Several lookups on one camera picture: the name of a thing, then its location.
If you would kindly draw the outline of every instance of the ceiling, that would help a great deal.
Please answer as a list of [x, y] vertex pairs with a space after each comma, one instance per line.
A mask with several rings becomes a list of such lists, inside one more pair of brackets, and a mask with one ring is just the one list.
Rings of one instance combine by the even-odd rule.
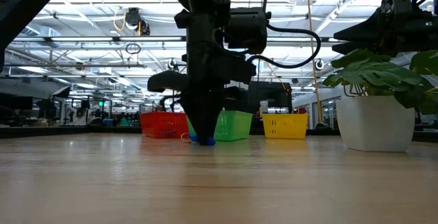
[[[232, 7], [257, 7], [261, 0], [232, 0]], [[380, 5], [381, 0], [310, 0], [312, 30], [321, 37], [331, 38], [335, 32], [356, 25], [368, 18]], [[127, 8], [140, 8], [142, 17], [149, 23], [151, 36], [184, 36], [185, 30], [178, 29], [173, 21], [175, 14], [183, 7], [177, 0], [51, 0], [28, 25], [28, 29], [40, 36], [135, 36], [135, 32], [125, 26], [121, 31], [114, 27], [123, 25], [123, 14]], [[308, 0], [268, 0], [267, 11], [271, 11], [271, 23], [276, 27], [309, 29]], [[297, 34], [281, 34], [269, 31], [268, 36], [302, 37]], [[263, 55], [285, 64], [296, 64], [312, 54], [311, 43], [306, 38], [302, 42], [289, 44], [269, 44]], [[106, 68], [114, 75], [144, 75], [143, 78], [128, 78], [128, 89], [146, 88], [149, 75], [167, 69], [170, 59], [177, 62], [185, 53], [184, 42], [144, 42], [139, 43], [142, 50], [137, 55], [129, 55], [125, 44], [113, 42], [58, 42], [57, 47], [48, 48], [37, 42], [13, 42], [8, 48], [6, 64], [50, 64], [47, 71], [54, 75], [94, 75], [99, 69]], [[331, 50], [331, 44], [325, 44], [318, 59], [326, 62], [325, 69], [318, 74], [331, 71], [329, 62], [341, 55]], [[62, 65], [101, 64], [102, 67], [77, 70]], [[263, 76], [312, 76], [312, 64], [299, 69], [278, 69], [272, 71], [267, 64], [262, 65]], [[23, 69], [14, 69], [14, 73], [32, 73]], [[106, 79], [62, 78], [75, 83], [93, 83], [99, 88], [114, 89], [114, 83]], [[275, 78], [262, 78], [264, 81], [276, 81]], [[309, 79], [301, 79], [298, 85], [308, 84]]]

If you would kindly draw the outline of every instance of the plant pot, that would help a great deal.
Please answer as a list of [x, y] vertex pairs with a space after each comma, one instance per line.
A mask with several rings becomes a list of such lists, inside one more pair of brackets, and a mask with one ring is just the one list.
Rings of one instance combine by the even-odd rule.
[[353, 97], [336, 103], [342, 140], [349, 149], [405, 152], [415, 127], [415, 111], [392, 96]]

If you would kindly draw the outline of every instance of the green basket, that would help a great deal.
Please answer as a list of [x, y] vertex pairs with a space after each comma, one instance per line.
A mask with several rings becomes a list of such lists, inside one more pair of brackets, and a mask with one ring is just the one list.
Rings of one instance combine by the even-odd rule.
[[[239, 111], [222, 111], [216, 123], [214, 140], [234, 141], [248, 138], [252, 120], [252, 114]], [[187, 118], [187, 122], [189, 125], [190, 138], [196, 140], [196, 133], [189, 118]]]

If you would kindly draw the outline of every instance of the wall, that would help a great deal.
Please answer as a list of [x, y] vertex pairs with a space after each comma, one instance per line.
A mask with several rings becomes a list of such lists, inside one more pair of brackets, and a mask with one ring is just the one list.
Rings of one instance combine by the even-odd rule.
[[41, 79], [31, 79], [30, 84], [23, 83], [21, 79], [0, 79], [1, 93], [41, 99], [50, 97], [63, 86], [65, 85], [56, 82], [43, 82]]
[[[320, 93], [320, 101], [323, 100], [327, 100], [327, 99], [332, 99], [335, 97], [341, 97], [342, 99], [345, 99], [346, 96], [344, 94], [344, 89], [342, 88], [342, 86], [338, 86], [336, 88], [323, 88], [323, 89], [319, 89], [319, 93]], [[313, 120], [313, 108], [312, 105], [313, 103], [316, 102], [316, 94], [305, 94], [305, 95], [300, 95], [297, 97], [294, 97], [294, 100], [292, 101], [292, 105], [294, 107], [298, 107], [298, 106], [302, 106], [302, 105], [307, 105], [309, 104], [310, 106], [310, 110], [309, 110], [309, 127], [314, 127], [315, 124], [314, 120]]]

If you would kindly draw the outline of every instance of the table surface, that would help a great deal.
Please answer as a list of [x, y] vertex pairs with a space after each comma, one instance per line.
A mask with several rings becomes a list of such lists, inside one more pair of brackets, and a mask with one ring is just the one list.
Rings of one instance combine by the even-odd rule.
[[0, 223], [437, 223], [438, 145], [200, 147], [139, 134], [0, 140]]

